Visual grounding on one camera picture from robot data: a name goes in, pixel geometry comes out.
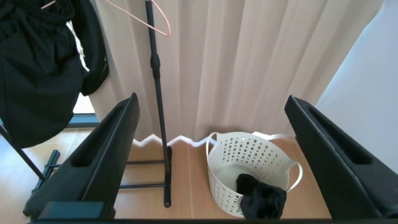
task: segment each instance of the curtain fold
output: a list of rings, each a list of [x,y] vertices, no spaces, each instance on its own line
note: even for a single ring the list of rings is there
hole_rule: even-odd
[[[146,19],[145,1],[113,0]],[[90,96],[99,119],[134,91],[136,138],[160,136],[147,27],[93,1],[110,74]],[[291,94],[316,104],[382,0],[158,0],[170,37],[157,34],[168,141],[212,131],[289,133]],[[166,30],[159,12],[155,26]]]

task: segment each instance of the tile floor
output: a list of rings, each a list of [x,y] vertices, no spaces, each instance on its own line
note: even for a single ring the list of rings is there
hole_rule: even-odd
[[[90,132],[91,129],[68,129],[24,151],[43,169],[53,149],[61,152],[58,162],[63,162]],[[330,218],[316,180],[294,138],[276,137],[271,141],[304,168],[301,183],[288,194],[282,218]],[[157,141],[140,145],[144,146],[133,144],[130,160],[163,158]],[[163,189],[122,189],[114,205],[116,218],[234,218],[218,208],[211,197],[205,147],[192,147],[178,141],[172,148],[171,208],[163,206]],[[3,138],[0,138],[0,170],[0,217],[4,223],[27,223],[29,219],[22,214],[22,209],[37,178]],[[163,173],[163,165],[127,166],[122,184],[163,182]],[[292,177],[297,174],[294,168]]]

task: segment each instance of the hanging clothes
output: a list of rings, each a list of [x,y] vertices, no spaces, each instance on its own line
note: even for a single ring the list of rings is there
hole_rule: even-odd
[[[62,131],[79,92],[93,93],[108,74],[90,2],[57,0],[41,10],[46,2],[0,1],[0,117],[14,147],[31,147]]]

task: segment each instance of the laundry basket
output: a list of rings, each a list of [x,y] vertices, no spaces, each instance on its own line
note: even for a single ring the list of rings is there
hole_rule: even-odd
[[[211,137],[217,142],[209,153]],[[243,195],[236,192],[239,174],[250,174],[261,182],[292,190],[303,176],[302,166],[291,160],[273,143],[249,133],[211,133],[206,142],[206,155],[211,194],[226,213],[243,217],[240,203]],[[298,165],[299,175],[288,189],[289,170]]]

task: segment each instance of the wall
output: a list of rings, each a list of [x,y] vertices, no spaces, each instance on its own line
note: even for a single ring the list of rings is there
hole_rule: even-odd
[[[398,173],[398,1],[365,28],[317,108]]]

